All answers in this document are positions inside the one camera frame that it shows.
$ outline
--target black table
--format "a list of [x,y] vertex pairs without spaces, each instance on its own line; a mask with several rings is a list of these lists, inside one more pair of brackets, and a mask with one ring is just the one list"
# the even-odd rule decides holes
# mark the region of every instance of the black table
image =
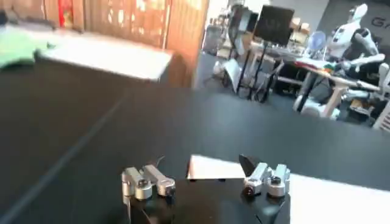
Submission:
[[378,131],[50,61],[3,74],[0,85],[2,215],[76,152],[14,223],[115,223],[123,215],[121,171],[162,155],[161,171],[175,178],[185,177],[191,154],[237,161],[243,153],[390,190],[390,138]]

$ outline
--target black monitor screen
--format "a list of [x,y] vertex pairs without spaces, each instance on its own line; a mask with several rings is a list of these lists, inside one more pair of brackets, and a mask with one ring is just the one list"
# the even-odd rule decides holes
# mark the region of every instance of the black monitor screen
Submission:
[[292,9],[264,5],[260,19],[257,21],[255,37],[260,37],[272,43],[287,45],[293,16],[294,10]]
[[249,18],[249,23],[247,27],[247,31],[253,32],[255,30],[256,22],[258,19],[258,13],[251,13]]

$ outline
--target silver metal bracket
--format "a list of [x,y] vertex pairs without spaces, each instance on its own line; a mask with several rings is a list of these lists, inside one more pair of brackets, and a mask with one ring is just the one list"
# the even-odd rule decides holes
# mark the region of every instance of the silver metal bracket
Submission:
[[254,172],[244,179],[244,194],[254,196],[261,192],[266,179],[271,175],[271,168],[266,163],[259,163]]
[[156,184],[157,193],[162,197],[173,196],[175,193],[175,180],[164,176],[155,166],[144,166],[144,177]]
[[279,164],[274,174],[267,180],[268,194],[273,197],[284,197],[289,192],[290,170]]
[[145,200],[152,196],[152,184],[135,167],[130,167],[122,173],[122,194],[124,197],[134,196],[138,200]]

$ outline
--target white robot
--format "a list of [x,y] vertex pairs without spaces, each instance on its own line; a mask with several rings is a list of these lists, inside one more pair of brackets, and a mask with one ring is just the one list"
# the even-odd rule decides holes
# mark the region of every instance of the white robot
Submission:
[[[384,54],[379,54],[376,44],[372,39],[372,35],[368,29],[361,29],[360,21],[367,13],[367,5],[359,5],[350,11],[348,23],[339,27],[333,37],[327,44],[331,61],[341,61],[337,64],[339,73],[349,76],[350,74],[358,74],[360,66],[365,64],[381,62],[385,59]],[[341,94],[344,91],[342,88],[336,88],[334,95]],[[349,93],[349,97],[359,96],[361,92]],[[299,96],[294,104],[294,109],[297,110],[302,96]],[[321,104],[312,98],[309,98],[302,109],[302,114],[324,117],[326,114],[326,104]],[[336,120],[340,111],[335,108],[330,115],[330,119]]]
[[340,59],[344,52],[350,47],[351,39],[355,31],[360,29],[360,22],[368,11],[366,4],[354,7],[349,11],[347,24],[344,24],[332,32],[333,37],[329,39],[327,48],[333,58]]

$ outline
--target white table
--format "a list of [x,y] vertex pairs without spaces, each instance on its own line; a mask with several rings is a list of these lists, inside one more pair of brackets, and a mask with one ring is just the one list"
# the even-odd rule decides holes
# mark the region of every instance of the white table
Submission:
[[[255,41],[252,41],[250,44],[250,49],[252,51],[254,51],[254,55],[255,55],[253,57],[252,66],[250,68],[250,70],[253,71],[257,58],[263,54],[264,47],[262,44],[257,43]],[[302,57],[299,54],[289,53],[287,50],[272,49],[272,48],[270,48],[269,50],[272,54],[277,54],[281,57],[290,57],[290,58]],[[264,56],[264,59],[274,61],[273,57],[270,57],[267,55]],[[314,69],[314,68],[311,68],[309,66],[300,66],[300,68],[304,68],[304,69],[308,70],[309,73],[306,76],[305,81],[301,84],[302,88],[303,88],[303,96],[302,96],[302,100],[300,101],[298,109],[297,109],[298,112],[302,111],[302,108],[305,105],[307,98],[308,98],[308,96],[309,96],[309,94],[310,94],[310,92],[313,89],[313,86],[315,84],[316,79],[315,79],[315,77],[312,77],[313,74],[319,75],[319,76],[324,77],[324,78],[329,79],[329,80],[332,80],[336,84],[335,88],[333,89],[333,94],[332,94],[330,100],[328,101],[324,112],[321,114],[321,117],[330,117],[332,115],[333,110],[341,103],[341,97],[348,90],[348,88],[359,87],[359,88],[364,88],[364,89],[367,89],[369,91],[374,91],[374,92],[377,92],[380,90],[380,87],[371,85],[371,84],[366,83],[366,82],[362,82],[360,80],[351,81],[351,80],[344,79],[342,77],[336,77],[336,76],[333,76],[333,75],[331,75],[323,70]],[[286,82],[291,82],[291,83],[298,84],[298,85],[300,84],[299,82],[293,82],[290,80],[286,80]]]
[[173,56],[169,51],[145,44],[89,32],[37,30],[14,25],[6,25],[3,29],[56,45],[43,52],[42,57],[136,79],[160,81]]
[[331,98],[327,102],[327,105],[325,107],[325,110],[322,112],[321,117],[330,117],[332,115],[333,110],[341,103],[341,97],[346,93],[348,88],[359,87],[359,88],[364,88],[369,91],[375,91],[375,92],[380,90],[378,86],[374,86],[369,83],[362,82],[360,80],[351,81],[351,80],[344,79],[342,77],[336,77],[323,70],[314,69],[309,66],[302,66],[301,68],[308,70],[309,73],[304,81],[303,87],[305,89],[303,89],[302,100],[300,101],[300,104],[297,109],[297,111],[299,112],[302,111],[302,108],[305,105],[306,100],[315,84],[316,81],[315,77],[311,77],[313,74],[332,80],[336,84],[336,86],[333,88],[333,94],[331,95]]

